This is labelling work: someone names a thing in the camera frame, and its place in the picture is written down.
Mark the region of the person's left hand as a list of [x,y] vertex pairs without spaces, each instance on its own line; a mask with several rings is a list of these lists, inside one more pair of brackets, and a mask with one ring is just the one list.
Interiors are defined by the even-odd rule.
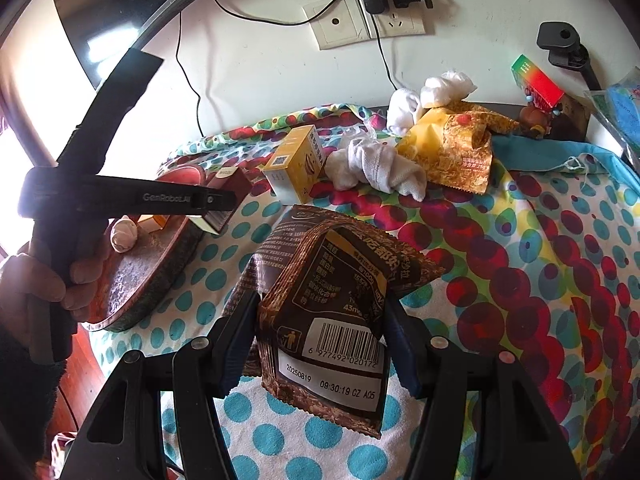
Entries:
[[59,302],[77,322],[86,322],[111,251],[111,242],[104,233],[90,258],[79,259],[70,266],[72,286],[66,286],[58,274],[26,252],[7,258],[1,266],[1,326],[23,347],[28,346],[30,296]]

